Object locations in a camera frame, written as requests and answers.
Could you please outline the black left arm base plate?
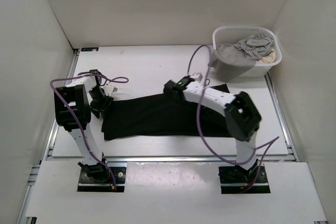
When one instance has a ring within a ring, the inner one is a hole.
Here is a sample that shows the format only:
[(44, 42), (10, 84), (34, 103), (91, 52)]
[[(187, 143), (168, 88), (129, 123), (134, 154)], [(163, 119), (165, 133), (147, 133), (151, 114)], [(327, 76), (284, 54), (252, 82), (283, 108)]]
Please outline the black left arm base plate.
[(78, 163), (81, 167), (78, 179), (78, 192), (123, 193), (127, 175), (126, 166), (110, 166), (114, 177), (101, 164), (95, 166)]

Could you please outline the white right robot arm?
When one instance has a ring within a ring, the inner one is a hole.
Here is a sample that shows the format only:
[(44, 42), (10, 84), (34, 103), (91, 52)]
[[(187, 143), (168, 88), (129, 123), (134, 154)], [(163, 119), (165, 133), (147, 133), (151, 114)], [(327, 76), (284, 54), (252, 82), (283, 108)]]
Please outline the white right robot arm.
[[(205, 146), (221, 161), (233, 165), (234, 179), (248, 182), (257, 177), (256, 136), (261, 115), (246, 92), (231, 94), (205, 87), (200, 73), (184, 76), (180, 81), (168, 81), (163, 93), (175, 101), (196, 103), (196, 126)], [(217, 112), (225, 119), (226, 129), (236, 142), (236, 160), (229, 161), (219, 156), (208, 145), (201, 129), (201, 108)]]

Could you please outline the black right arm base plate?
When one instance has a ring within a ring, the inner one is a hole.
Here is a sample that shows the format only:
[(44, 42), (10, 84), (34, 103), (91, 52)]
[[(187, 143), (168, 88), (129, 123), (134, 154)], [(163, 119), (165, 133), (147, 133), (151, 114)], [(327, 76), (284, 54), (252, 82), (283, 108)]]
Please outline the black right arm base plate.
[(268, 177), (264, 166), (255, 167), (249, 175), (238, 166), (220, 166), (218, 176), (220, 180), (221, 194), (269, 194), (271, 193)]

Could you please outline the black trousers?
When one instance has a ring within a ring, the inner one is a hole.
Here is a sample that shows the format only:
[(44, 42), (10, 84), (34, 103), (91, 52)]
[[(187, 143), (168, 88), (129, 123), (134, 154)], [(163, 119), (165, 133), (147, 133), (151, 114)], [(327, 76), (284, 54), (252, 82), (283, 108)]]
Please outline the black trousers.
[(103, 118), (106, 141), (132, 136), (198, 136), (197, 103), (164, 94), (112, 102)]

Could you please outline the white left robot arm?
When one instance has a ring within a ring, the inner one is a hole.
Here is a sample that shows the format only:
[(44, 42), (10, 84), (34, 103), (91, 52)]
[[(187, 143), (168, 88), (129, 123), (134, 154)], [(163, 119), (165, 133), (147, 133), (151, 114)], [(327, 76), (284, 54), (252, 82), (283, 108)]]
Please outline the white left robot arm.
[(63, 87), (56, 88), (54, 83), (66, 81), (66, 78), (51, 80), (50, 87), (54, 92), (56, 122), (72, 136), (83, 158), (79, 166), (88, 177), (100, 183), (109, 182), (112, 189), (115, 189), (115, 176), (90, 129), (92, 110), (87, 94), (99, 105), (113, 100), (101, 88), (102, 79), (108, 80), (99, 70), (93, 69), (68, 78), (71, 83)]

